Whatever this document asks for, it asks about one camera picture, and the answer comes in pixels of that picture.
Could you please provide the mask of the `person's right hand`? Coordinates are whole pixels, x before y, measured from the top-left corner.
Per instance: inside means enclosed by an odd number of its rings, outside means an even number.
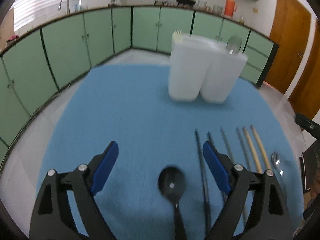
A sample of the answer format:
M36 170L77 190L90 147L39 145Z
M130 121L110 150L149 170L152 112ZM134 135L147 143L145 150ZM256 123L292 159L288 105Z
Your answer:
M317 197L317 195L320 193L320 184L319 181L317 179L315 179L313 181L313 184L310 188L310 198L311 200L315 200L315 198Z

